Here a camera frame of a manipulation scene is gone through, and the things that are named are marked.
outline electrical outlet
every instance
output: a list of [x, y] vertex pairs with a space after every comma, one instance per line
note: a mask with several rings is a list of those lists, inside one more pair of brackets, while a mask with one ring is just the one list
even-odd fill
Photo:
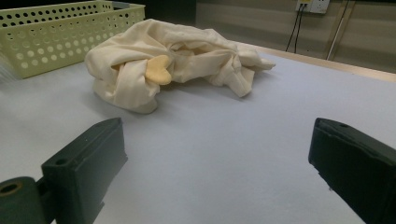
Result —
[[310, 12], [324, 14], [327, 11], [330, 0], [313, 0]]
[[297, 6], [296, 6], [296, 11], [301, 10], [301, 7], [303, 4], [306, 4], [304, 7], [304, 12], [310, 12], [311, 11], [311, 6], [312, 6], [313, 0], [298, 0], [297, 1]]

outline cable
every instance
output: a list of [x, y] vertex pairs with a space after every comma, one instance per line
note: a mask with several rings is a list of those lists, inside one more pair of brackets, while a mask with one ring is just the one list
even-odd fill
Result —
[[303, 13], [303, 11], [304, 11], [304, 4], [301, 4], [300, 7], [298, 8], [298, 11], [297, 11], [296, 21], [294, 22], [293, 31], [291, 32], [289, 43], [288, 43], [288, 46], [286, 47], [286, 51], [288, 51], [291, 39], [293, 38], [294, 30], [296, 29], [297, 20], [298, 20], [298, 17], [300, 16], [300, 12]]
[[301, 18], [303, 17], [303, 11], [304, 11], [305, 6], [306, 6], [306, 4], [303, 4], [303, 10], [301, 10], [300, 21], [298, 22], [297, 36], [296, 36], [296, 40], [295, 40], [295, 42], [294, 42], [294, 53], [297, 52], [298, 34], [300, 33]]

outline white towel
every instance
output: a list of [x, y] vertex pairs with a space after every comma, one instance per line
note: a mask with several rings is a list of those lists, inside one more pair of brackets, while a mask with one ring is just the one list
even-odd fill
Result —
[[275, 66], [212, 29], [155, 20], [138, 22], [91, 49], [85, 64], [103, 100], [138, 113], [155, 110], [160, 85], [171, 81], [203, 77], [242, 97], [251, 91], [255, 71]]

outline plastic basket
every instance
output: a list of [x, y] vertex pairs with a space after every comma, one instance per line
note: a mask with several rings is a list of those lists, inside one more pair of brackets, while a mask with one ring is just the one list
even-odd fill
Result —
[[80, 63], [90, 49], [142, 21], [144, 7], [96, 0], [0, 10], [0, 53], [21, 78]]

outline table surface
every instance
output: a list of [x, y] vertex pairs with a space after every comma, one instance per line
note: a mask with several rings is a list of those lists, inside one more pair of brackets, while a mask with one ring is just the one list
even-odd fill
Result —
[[316, 118], [396, 147], [394, 82], [276, 62], [238, 98], [201, 79], [164, 86], [140, 115], [92, 91], [84, 63], [0, 85], [0, 181], [28, 175], [94, 123], [122, 118], [128, 162], [101, 223], [363, 223], [307, 157]]

